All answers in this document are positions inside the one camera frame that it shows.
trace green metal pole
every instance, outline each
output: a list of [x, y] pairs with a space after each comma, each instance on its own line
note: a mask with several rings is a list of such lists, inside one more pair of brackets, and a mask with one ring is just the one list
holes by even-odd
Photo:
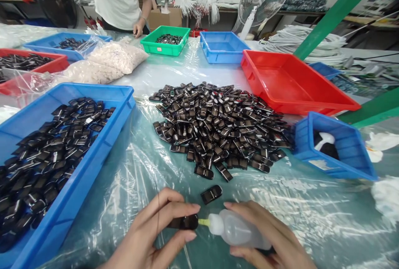
[[[299, 59], [304, 60], [360, 1], [338, 0], [294, 54]], [[372, 125], [389, 117], [399, 115], [398, 98], [399, 88], [363, 104], [362, 108], [358, 111], [348, 111], [338, 118], [358, 128]]]
[[338, 0], [294, 54], [304, 60], [361, 0]]
[[399, 88], [363, 104], [357, 111], [345, 112], [338, 118], [356, 128], [361, 128], [395, 116], [399, 116]]

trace green plastic tray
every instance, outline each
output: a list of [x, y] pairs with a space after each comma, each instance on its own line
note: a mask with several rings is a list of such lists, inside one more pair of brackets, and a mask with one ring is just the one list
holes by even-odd
[[[183, 47], [187, 43], [190, 28], [174, 27], [174, 26], [159, 26], [156, 30], [151, 32], [148, 36], [141, 40], [144, 51], [147, 53], [156, 53], [163, 55], [179, 56]], [[182, 37], [182, 41], [178, 45], [156, 43], [157, 38], [163, 34], [171, 34]]]

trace blue plastic tray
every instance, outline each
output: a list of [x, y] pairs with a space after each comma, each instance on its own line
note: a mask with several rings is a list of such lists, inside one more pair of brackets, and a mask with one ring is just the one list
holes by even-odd
[[[334, 136], [340, 160], [315, 149], [314, 130]], [[378, 179], [360, 132], [351, 125], [317, 112], [310, 111], [306, 118], [296, 123], [293, 155], [337, 179]]]
[[54, 257], [72, 225], [91, 185], [135, 106], [131, 86], [61, 83], [0, 125], [0, 164], [17, 149], [14, 145], [46, 121], [61, 104], [79, 97], [116, 107], [36, 230], [30, 230], [11, 250], [0, 254], [0, 268], [33, 269]]
[[[91, 34], [78, 34], [78, 33], [70, 33], [70, 32], [60, 32], [43, 39], [39, 39], [37, 41], [29, 42], [24, 45], [24, 47], [29, 48], [33, 51], [37, 52], [49, 52], [49, 53], [56, 53], [56, 54], [64, 54], [68, 56], [68, 61], [75, 62], [78, 60], [83, 59], [83, 56], [74, 51], [74, 50], [67, 50], [67, 49], [60, 49], [55, 48], [59, 45], [61, 41], [64, 41], [66, 38], [74, 38], [77, 41], [81, 41], [84, 39], [88, 41], [92, 35]], [[112, 40], [111, 37], [108, 36], [98, 36], [99, 38], [103, 39], [106, 42]], [[94, 47], [90, 47], [86, 49], [84, 53], [89, 53], [94, 49]]]
[[233, 32], [200, 32], [199, 43], [210, 64], [239, 64], [243, 50], [251, 50]]
[[335, 76], [341, 74], [340, 70], [337, 70], [333, 67], [327, 66], [323, 63], [314, 63], [309, 64], [313, 69], [315, 69], [318, 73], [326, 77], [328, 80], [333, 79]]

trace yellow nozzle tip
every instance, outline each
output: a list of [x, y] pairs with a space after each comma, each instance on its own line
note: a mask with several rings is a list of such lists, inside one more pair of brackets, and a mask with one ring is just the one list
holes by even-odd
[[207, 227], [209, 227], [211, 225], [211, 222], [209, 219], [198, 219], [198, 224], [206, 225]]

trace plastic squeeze bottle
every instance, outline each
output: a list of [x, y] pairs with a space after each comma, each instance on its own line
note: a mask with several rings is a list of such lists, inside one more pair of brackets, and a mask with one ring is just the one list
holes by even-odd
[[209, 214], [208, 219], [199, 219], [198, 223], [206, 225], [212, 234], [221, 236], [229, 245], [263, 250], [272, 248], [256, 226], [233, 211], [224, 209], [219, 214]]

